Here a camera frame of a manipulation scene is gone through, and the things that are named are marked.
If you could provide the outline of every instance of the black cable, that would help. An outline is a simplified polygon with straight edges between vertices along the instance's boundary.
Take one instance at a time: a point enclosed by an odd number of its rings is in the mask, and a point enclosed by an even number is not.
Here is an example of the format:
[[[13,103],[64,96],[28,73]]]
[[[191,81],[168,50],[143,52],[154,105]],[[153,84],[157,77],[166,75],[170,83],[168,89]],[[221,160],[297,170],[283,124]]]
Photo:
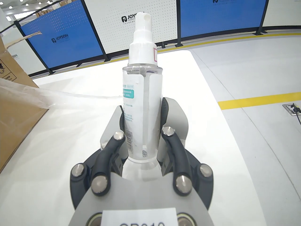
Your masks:
[[[298,121],[301,125],[301,121],[300,121],[299,116],[298,116],[298,112],[301,114],[301,109],[299,107],[297,107],[294,103],[293,103],[293,107],[294,107],[293,111],[296,113],[297,119],[298,119]]]

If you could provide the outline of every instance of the clear plastic bottle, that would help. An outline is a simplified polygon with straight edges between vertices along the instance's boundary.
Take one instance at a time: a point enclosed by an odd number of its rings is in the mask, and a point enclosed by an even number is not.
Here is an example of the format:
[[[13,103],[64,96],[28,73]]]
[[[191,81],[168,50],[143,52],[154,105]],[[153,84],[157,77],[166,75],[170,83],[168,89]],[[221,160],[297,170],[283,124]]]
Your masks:
[[[123,110],[129,157],[140,162],[156,157],[160,136],[162,68],[151,32],[151,15],[137,13],[129,64],[123,68]]]
[[[132,64],[124,67],[123,71],[127,75],[143,77],[133,77],[133,84],[124,81],[126,87],[140,86],[138,92],[143,88],[142,101],[138,98],[138,101],[133,103],[132,99],[124,98],[125,133],[129,157],[139,161],[148,160],[157,156],[159,144],[163,69],[152,64]]]

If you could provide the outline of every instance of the plastic wrap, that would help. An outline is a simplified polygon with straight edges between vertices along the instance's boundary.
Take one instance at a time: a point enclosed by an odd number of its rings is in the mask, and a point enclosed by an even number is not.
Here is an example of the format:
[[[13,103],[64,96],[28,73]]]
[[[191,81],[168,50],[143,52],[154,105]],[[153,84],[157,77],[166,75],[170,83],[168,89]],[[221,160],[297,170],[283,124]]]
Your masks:
[[[78,95],[61,91],[35,88],[23,84],[0,79],[0,96],[12,101],[19,101],[43,109],[87,109],[110,104],[112,99],[121,99],[122,96],[99,97]]]

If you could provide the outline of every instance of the blue panel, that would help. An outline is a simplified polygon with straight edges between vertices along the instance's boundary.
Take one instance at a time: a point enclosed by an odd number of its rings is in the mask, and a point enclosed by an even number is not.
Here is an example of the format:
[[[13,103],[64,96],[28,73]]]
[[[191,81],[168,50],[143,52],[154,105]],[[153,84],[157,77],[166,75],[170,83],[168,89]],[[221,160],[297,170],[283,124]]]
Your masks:
[[[265,0],[180,0],[181,36],[259,27]]]
[[[80,0],[74,1],[21,27],[48,67],[102,55]]]

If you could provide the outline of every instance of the white pump cap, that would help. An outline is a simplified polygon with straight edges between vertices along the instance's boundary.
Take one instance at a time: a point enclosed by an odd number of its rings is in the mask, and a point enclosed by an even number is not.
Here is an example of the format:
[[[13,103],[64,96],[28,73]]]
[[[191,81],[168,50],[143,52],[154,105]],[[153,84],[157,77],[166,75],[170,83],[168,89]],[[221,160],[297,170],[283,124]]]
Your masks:
[[[150,14],[136,14],[134,41],[129,48],[129,65],[131,64],[157,65],[157,46],[153,41]]]

